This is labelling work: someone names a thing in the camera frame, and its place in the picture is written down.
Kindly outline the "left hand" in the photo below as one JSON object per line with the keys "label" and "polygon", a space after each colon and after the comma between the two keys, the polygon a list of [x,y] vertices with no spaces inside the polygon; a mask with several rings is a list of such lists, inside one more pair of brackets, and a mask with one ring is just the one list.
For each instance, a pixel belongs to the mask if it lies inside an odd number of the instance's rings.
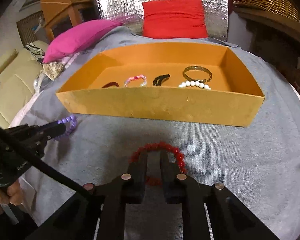
{"label": "left hand", "polygon": [[3,213],[1,205],[13,204],[18,206],[23,202],[23,199],[24,194],[18,180],[7,188],[6,193],[0,189],[0,214]]}

